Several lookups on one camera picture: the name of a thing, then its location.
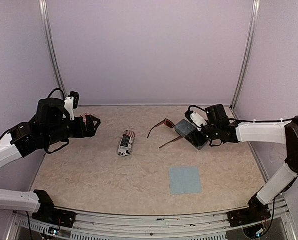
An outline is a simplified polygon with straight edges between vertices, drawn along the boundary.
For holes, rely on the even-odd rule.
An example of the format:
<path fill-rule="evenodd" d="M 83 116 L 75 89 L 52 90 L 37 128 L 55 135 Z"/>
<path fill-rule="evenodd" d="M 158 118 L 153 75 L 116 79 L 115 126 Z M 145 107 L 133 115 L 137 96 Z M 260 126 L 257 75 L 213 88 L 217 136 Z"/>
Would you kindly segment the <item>right aluminium corner post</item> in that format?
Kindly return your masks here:
<path fill-rule="evenodd" d="M 260 8 L 260 0 L 253 0 L 252 4 L 252 11 L 251 11 L 251 18 L 250 18 L 250 24 L 247 34 L 247 41 L 246 46 L 243 54 L 242 64 L 240 67 L 239 75 L 238 75 L 238 82 L 234 91 L 234 95 L 230 104 L 230 108 L 232 111 L 235 110 L 238 104 L 239 97 L 242 92 L 243 83 L 245 81 L 245 76 L 247 72 L 248 63 L 250 60 L 251 52 L 252 52 L 252 46 L 254 41 L 254 35 L 256 32 L 256 26 L 257 26 L 257 20 L 258 20 L 258 14 L 259 14 L 259 8 Z"/>

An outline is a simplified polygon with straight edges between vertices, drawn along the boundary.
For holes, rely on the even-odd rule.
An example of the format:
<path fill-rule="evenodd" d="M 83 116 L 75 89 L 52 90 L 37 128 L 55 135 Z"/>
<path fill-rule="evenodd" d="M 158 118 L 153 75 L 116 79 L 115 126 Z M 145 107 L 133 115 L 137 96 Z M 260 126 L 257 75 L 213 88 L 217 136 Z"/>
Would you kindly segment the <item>aluminium front rail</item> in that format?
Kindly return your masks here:
<path fill-rule="evenodd" d="M 197 214 L 123 215 L 74 210 L 70 226 L 28 220 L 14 212 L 6 240 L 295 240 L 284 200 L 269 204 L 267 216 L 258 221 L 236 219 L 243 208 Z"/>

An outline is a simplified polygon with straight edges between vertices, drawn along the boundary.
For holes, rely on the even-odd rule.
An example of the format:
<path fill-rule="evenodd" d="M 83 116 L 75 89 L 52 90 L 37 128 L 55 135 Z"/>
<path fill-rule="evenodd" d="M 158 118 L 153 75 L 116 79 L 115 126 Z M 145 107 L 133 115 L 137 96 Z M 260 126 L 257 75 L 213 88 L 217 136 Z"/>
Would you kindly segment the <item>blue cleaning cloth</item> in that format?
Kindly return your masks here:
<path fill-rule="evenodd" d="M 169 188 L 172 195 L 201 193 L 198 168 L 196 166 L 170 167 Z"/>

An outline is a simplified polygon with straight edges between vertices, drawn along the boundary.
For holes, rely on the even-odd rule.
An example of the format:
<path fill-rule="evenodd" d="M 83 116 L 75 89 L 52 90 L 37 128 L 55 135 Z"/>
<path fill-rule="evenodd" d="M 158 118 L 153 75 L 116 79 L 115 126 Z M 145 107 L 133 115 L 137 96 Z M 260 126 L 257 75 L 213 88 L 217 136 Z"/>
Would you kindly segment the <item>red white patterned bowl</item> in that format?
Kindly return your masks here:
<path fill-rule="evenodd" d="M 82 118 L 86 118 L 87 116 L 94 116 L 92 113 L 84 113 L 84 114 L 81 114 L 80 117 Z"/>

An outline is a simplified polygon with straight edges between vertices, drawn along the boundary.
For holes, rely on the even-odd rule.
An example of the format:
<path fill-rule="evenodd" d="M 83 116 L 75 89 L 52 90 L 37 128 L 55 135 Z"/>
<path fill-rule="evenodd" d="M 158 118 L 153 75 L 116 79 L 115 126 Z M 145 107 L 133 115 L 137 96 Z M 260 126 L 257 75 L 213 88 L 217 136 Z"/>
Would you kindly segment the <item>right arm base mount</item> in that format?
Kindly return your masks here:
<path fill-rule="evenodd" d="M 256 197 L 252 196 L 246 208 L 227 212 L 228 221 L 231 228 L 240 227 L 256 222 L 261 222 L 265 218 L 269 219 L 271 214 L 268 205 L 263 205 Z"/>

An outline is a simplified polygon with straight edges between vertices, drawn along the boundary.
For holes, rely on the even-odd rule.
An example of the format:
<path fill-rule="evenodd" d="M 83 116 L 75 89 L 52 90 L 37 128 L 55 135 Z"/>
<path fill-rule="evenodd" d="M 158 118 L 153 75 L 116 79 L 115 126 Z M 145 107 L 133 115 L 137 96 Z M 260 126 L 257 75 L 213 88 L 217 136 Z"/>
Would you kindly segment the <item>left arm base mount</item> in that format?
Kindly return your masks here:
<path fill-rule="evenodd" d="M 73 228 L 76 217 L 75 212 L 56 208 L 52 199 L 44 190 L 34 190 L 33 192 L 37 195 L 40 204 L 38 212 L 32 214 L 34 220 L 59 227 Z"/>

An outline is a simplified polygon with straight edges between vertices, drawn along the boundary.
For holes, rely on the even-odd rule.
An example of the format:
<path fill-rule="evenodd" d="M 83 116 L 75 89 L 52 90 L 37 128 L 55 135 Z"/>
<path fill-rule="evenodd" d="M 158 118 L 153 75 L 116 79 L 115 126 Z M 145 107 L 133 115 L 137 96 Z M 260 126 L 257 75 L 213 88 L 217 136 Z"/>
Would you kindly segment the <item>blue-grey hard glasses case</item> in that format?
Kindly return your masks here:
<path fill-rule="evenodd" d="M 175 132 L 178 135 L 181 135 L 191 145 L 192 145 L 192 143 L 190 141 L 190 133 L 194 129 L 196 129 L 196 128 L 190 122 L 186 121 L 185 119 L 184 120 L 182 119 L 177 124 L 175 124 Z M 202 147 L 195 147 L 195 149 L 201 150 Z"/>

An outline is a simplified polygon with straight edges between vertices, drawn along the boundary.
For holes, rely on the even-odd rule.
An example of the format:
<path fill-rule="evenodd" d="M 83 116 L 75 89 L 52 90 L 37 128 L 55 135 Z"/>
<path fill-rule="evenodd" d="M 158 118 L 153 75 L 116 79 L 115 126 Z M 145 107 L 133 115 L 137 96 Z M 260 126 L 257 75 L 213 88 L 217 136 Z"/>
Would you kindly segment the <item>aluminium corner post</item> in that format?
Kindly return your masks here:
<path fill-rule="evenodd" d="M 64 82 L 62 80 L 59 64 L 57 61 L 56 51 L 53 43 L 53 37 L 52 37 L 52 30 L 49 20 L 49 14 L 48 14 L 48 6 L 46 0 L 39 0 L 39 9 L 40 9 L 40 15 L 43 23 L 44 33 L 46 37 L 48 52 L 53 68 L 53 72 L 56 79 L 57 86 L 64 92 L 64 95 L 67 94 Z"/>
<path fill-rule="evenodd" d="M 247 34 L 247 41 L 246 46 L 243 54 L 242 64 L 240 67 L 239 75 L 238 75 L 238 82 L 234 91 L 234 95 L 230 104 L 230 108 L 232 111 L 235 110 L 238 104 L 239 97 L 242 92 L 243 83 L 245 81 L 245 76 L 247 72 L 248 63 L 250 60 L 251 52 L 252 52 L 252 46 L 254 41 L 254 35 L 256 32 L 256 26 L 257 26 L 257 20 L 258 20 L 258 14 L 259 14 L 259 8 L 260 8 L 260 0 L 253 0 L 252 4 L 252 11 L 251 11 L 251 18 L 250 18 L 250 24 Z"/>

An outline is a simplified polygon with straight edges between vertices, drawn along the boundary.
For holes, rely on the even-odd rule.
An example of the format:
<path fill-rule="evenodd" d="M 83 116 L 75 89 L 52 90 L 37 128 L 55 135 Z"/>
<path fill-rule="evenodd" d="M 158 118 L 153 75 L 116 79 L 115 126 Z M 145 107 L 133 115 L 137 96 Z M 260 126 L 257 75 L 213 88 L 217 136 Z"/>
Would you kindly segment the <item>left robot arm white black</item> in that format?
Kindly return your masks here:
<path fill-rule="evenodd" d="M 38 102 L 37 112 L 29 122 L 22 122 L 0 137 L 0 169 L 37 150 L 51 154 L 50 146 L 63 143 L 58 150 L 69 145 L 70 139 L 92 138 L 101 124 L 92 114 L 75 117 L 75 97 L 45 98 Z M 48 193 L 42 190 L 13 191 L 0 189 L 0 210 L 24 211 L 40 214 L 52 223 L 59 217 Z"/>

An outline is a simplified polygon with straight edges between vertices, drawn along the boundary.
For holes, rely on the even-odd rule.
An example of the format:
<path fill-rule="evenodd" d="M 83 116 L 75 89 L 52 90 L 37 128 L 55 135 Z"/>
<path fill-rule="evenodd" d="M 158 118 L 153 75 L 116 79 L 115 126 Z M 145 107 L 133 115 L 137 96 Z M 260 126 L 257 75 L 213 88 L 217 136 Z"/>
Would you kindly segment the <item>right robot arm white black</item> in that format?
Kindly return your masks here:
<path fill-rule="evenodd" d="M 283 165 L 255 194 L 256 202 L 244 211 L 249 222 L 255 222 L 264 213 L 264 207 L 277 195 L 287 190 L 298 177 L 298 116 L 280 120 L 240 120 L 229 118 L 223 105 L 217 104 L 203 110 L 203 118 L 189 106 L 186 119 L 196 127 L 198 143 L 273 143 L 286 147 Z"/>

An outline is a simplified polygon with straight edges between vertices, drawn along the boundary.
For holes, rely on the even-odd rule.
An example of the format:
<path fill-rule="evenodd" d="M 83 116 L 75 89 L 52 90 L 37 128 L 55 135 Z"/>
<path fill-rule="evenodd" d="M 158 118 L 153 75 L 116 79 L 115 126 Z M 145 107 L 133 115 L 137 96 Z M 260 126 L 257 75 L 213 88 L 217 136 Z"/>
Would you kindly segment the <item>newspaper print glasses case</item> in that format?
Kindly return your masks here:
<path fill-rule="evenodd" d="M 127 157 L 131 154 L 134 139 L 135 139 L 135 132 L 131 130 L 125 130 L 123 132 L 123 135 L 118 147 L 119 156 Z"/>

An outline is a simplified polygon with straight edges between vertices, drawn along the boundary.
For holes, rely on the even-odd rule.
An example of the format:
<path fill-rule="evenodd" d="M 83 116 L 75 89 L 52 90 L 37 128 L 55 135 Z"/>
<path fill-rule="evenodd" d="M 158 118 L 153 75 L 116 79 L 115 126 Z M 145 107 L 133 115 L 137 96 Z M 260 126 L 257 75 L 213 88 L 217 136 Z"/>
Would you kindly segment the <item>brown sunglasses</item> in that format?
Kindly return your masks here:
<path fill-rule="evenodd" d="M 175 127 L 175 125 L 174 125 L 173 122 L 171 122 L 169 119 L 165 118 L 164 120 L 162 120 L 161 122 L 157 123 L 156 125 L 154 125 L 154 126 L 149 130 L 149 133 L 148 133 L 148 135 L 147 135 L 147 138 L 149 138 L 149 136 L 150 136 L 150 134 L 151 134 L 151 132 L 152 132 L 153 129 L 155 129 L 155 128 L 161 126 L 161 125 L 165 125 L 165 126 L 168 127 L 169 129 L 173 129 L 173 128 Z M 167 142 L 167 143 L 161 145 L 161 146 L 159 147 L 159 149 L 165 147 L 165 146 L 168 145 L 168 144 L 174 143 L 174 142 L 176 142 L 176 141 L 178 141 L 178 140 L 180 140 L 180 139 L 182 139 L 182 138 L 183 138 L 183 137 L 182 137 L 181 135 L 179 135 L 179 136 L 176 137 L 175 139 L 173 139 L 173 140 L 171 140 L 171 141 L 169 141 L 169 142 Z"/>

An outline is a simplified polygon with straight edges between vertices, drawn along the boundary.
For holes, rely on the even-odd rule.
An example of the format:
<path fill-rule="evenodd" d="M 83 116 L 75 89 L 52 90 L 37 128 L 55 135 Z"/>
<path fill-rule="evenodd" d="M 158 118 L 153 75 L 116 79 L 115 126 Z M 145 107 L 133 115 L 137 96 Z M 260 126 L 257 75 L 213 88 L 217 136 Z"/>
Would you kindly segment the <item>left aluminium corner post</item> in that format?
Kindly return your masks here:
<path fill-rule="evenodd" d="M 48 52 L 53 68 L 53 72 L 56 79 L 57 86 L 64 92 L 64 95 L 67 94 L 64 82 L 62 80 L 59 64 L 57 61 L 56 51 L 53 43 L 53 37 L 52 37 L 52 30 L 49 20 L 49 14 L 48 14 L 48 6 L 46 0 L 39 0 L 39 9 L 40 9 L 40 15 L 43 23 L 44 33 L 46 37 Z"/>

